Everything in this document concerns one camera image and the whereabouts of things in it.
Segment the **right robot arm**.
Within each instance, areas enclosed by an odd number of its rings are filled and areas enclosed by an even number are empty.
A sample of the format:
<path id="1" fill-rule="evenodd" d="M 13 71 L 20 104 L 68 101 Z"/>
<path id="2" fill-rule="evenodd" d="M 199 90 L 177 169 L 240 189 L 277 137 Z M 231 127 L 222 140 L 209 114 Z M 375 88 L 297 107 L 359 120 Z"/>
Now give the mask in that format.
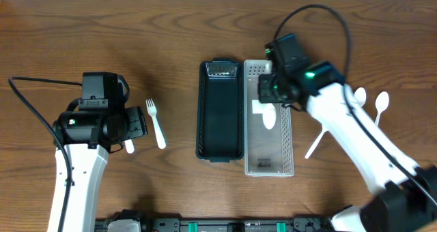
<path id="1" fill-rule="evenodd" d="M 421 168 L 357 104 L 327 62 L 259 76 L 262 103 L 298 102 L 332 134 L 362 175 L 373 200 L 331 217 L 337 231 L 416 231 L 436 221 L 436 167 Z"/>

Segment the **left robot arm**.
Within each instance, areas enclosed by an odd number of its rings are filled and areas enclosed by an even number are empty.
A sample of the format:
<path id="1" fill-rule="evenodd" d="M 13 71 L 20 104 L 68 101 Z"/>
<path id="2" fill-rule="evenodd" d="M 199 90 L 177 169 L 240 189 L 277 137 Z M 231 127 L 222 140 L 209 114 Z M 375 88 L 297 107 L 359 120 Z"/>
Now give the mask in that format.
<path id="1" fill-rule="evenodd" d="M 49 231 L 93 231 L 100 183 L 113 145 L 133 152 L 132 140 L 147 135 L 140 106 L 62 112 L 53 124 L 57 148 L 55 192 Z"/>

